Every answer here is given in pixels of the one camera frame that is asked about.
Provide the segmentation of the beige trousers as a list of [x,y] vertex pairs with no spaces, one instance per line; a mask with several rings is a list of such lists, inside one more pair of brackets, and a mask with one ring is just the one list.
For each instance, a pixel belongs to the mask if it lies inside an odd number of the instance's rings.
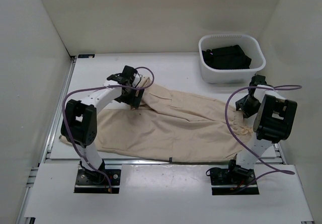
[[242,113],[220,100],[166,89],[143,77],[139,108],[112,101],[97,116],[98,152],[181,163],[234,157],[253,131]]

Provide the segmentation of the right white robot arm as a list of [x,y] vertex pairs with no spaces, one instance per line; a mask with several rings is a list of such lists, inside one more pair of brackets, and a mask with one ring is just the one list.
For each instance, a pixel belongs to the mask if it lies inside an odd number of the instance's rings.
[[271,86],[261,75],[252,77],[246,88],[248,94],[236,101],[235,108],[242,111],[242,116],[255,116],[253,135],[249,143],[245,144],[237,137],[232,128],[229,132],[243,147],[243,150],[229,161],[226,178],[230,183],[248,181],[254,173],[257,161],[273,144],[286,140],[292,130],[297,103],[279,95],[279,91],[300,89],[300,86],[285,85]]

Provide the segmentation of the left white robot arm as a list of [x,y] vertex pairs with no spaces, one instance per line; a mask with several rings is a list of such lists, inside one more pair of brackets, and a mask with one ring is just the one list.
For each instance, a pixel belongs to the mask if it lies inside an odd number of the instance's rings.
[[97,116],[112,101],[138,108],[145,89],[142,80],[143,76],[138,73],[131,77],[113,74],[103,85],[75,90],[63,100],[61,135],[72,144],[85,176],[95,184],[110,183],[111,180],[94,144]]

